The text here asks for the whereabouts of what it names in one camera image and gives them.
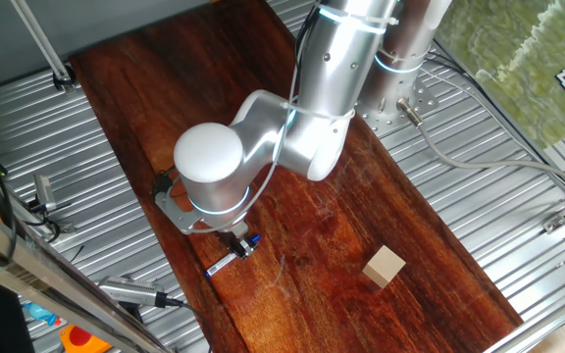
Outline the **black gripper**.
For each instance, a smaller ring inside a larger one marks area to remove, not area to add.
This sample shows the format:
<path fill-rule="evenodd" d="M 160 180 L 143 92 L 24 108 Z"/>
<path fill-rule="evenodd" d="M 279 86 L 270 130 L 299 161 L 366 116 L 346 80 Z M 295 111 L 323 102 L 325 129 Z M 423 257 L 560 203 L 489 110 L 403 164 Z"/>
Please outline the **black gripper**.
<path fill-rule="evenodd" d="M 241 244 L 239 241 L 248 233 L 247 224 L 238 224 L 231 229 L 225 231 L 218 231 L 218 240 L 227 247 L 233 254 L 239 256 L 240 259 L 246 259 L 256 249 L 257 246 L 250 245 L 249 243 Z"/>

